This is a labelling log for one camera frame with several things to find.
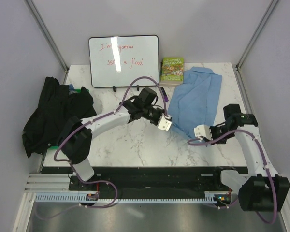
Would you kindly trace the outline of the light blue long sleeve shirt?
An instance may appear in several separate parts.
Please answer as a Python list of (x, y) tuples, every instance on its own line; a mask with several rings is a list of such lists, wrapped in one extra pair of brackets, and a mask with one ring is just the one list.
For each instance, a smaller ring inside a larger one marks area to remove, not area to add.
[(195, 138), (194, 128), (198, 125), (212, 126), (221, 84), (222, 75), (209, 68), (192, 67), (184, 71), (183, 83), (174, 89), (168, 108), (173, 132), (189, 140)]

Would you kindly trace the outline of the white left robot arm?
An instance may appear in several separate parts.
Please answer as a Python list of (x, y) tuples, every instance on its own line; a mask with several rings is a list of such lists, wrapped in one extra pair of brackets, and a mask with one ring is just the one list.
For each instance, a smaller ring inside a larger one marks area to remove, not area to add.
[(84, 189), (91, 190), (97, 183), (87, 158), (91, 141), (97, 136), (140, 118), (148, 120), (162, 131), (170, 129), (172, 118), (165, 109), (155, 107), (157, 101), (157, 93), (146, 87), (139, 95), (123, 99), (112, 112), (86, 118), (84, 122), (75, 116), (67, 121), (58, 138), (58, 149), (68, 158), (68, 163), (80, 177), (79, 183)]

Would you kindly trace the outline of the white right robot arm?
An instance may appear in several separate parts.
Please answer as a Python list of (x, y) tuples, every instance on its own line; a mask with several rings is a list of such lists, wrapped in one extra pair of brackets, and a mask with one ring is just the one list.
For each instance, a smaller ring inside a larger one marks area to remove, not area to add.
[(212, 177), (212, 186), (217, 190), (232, 189), (244, 211), (281, 211), (290, 183), (278, 174), (264, 151), (255, 116), (242, 113), (238, 104), (225, 106), (223, 112), (225, 121), (210, 127), (211, 138), (215, 144), (235, 138), (242, 149), (248, 175), (224, 170)]

